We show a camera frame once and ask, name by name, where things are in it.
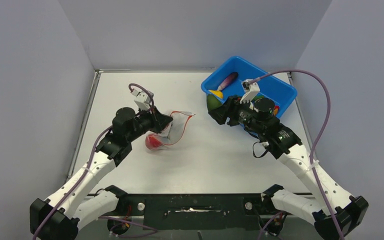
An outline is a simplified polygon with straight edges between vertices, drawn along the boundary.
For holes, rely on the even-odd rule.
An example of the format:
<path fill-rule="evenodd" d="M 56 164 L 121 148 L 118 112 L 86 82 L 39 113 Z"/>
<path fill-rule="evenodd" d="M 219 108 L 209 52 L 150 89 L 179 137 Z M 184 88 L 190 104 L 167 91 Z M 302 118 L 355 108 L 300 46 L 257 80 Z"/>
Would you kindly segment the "green toy avocado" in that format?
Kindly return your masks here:
<path fill-rule="evenodd" d="M 214 110 L 214 109 L 219 108 L 222 105 L 223 104 L 220 102 L 220 100 L 215 95 L 208 94 L 206 96 L 206 108 L 209 112 Z"/>

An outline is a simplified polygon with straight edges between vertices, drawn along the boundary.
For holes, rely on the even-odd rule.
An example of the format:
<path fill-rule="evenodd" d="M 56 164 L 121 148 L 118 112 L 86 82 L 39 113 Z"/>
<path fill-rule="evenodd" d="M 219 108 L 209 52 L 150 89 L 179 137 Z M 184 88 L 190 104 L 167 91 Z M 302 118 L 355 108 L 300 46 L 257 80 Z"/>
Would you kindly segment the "clear zip top bag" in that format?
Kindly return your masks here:
<path fill-rule="evenodd" d="M 195 116 L 194 113 L 189 111 L 177 111 L 173 110 L 169 113 L 169 116 L 173 118 L 173 121 L 169 124 L 169 126 L 163 130 L 161 133 L 149 133 L 148 135 L 154 136 L 162 143 L 162 147 L 157 150 L 150 151 L 159 151 L 166 150 L 169 147 L 178 143 L 186 130 L 188 121 Z"/>

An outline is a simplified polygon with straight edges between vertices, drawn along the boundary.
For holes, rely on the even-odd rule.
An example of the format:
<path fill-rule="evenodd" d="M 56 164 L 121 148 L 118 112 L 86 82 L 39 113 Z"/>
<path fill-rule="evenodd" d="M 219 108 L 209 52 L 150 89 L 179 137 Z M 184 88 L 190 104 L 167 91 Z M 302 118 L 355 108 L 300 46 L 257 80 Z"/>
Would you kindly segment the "red toy apple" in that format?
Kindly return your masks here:
<path fill-rule="evenodd" d="M 154 135 L 147 135 L 145 138 L 145 146 L 149 150 L 158 150 L 163 146 L 163 144 L 157 138 L 155 138 Z"/>

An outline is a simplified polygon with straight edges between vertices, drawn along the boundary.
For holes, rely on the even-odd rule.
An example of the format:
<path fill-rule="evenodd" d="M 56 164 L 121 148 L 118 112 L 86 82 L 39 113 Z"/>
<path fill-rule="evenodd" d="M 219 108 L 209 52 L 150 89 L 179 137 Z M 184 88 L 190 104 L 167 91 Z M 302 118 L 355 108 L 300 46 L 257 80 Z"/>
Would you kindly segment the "green toy cucumber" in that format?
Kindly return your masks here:
<path fill-rule="evenodd" d="M 264 96 L 262 96 L 262 95 L 258 95 L 258 96 L 256 96 L 256 97 L 253 98 L 253 101 L 255 102 L 255 101 L 257 101 L 257 100 L 259 100 L 259 99 L 263 99 L 263 98 L 264 98 Z"/>

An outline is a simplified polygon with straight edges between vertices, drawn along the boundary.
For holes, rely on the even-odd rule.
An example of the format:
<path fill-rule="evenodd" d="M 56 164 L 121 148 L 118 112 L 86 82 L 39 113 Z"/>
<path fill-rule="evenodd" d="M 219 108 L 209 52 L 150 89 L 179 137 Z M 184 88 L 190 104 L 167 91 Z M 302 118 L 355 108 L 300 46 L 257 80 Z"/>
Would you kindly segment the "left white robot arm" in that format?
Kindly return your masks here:
<path fill-rule="evenodd" d="M 116 209 L 126 192 L 110 186 L 104 193 L 86 200 L 90 191 L 132 151 L 132 142 L 147 132 L 159 134 L 173 121 L 156 107 L 136 113 L 120 108 L 95 140 L 89 159 L 63 186 L 45 200 L 37 198 L 30 206 L 33 239 L 74 240 L 79 230 Z"/>

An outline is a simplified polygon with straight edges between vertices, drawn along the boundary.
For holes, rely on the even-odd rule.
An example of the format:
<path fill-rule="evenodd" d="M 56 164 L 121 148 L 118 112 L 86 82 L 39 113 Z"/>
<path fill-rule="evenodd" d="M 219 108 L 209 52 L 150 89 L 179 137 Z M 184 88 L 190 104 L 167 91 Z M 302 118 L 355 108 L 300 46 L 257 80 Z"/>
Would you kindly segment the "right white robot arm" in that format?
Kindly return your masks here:
<path fill-rule="evenodd" d="M 275 116 L 273 100 L 257 97 L 242 103 L 238 95 L 221 102 L 207 95 L 208 114 L 219 125 L 243 126 L 258 139 L 266 154 L 289 168 L 313 195 L 308 199 L 275 184 L 261 194 L 261 207 L 269 214 L 284 211 L 313 225 L 324 240 L 339 240 L 363 220 L 369 203 L 362 196 L 353 196 L 342 188 L 312 159 L 301 139 Z"/>

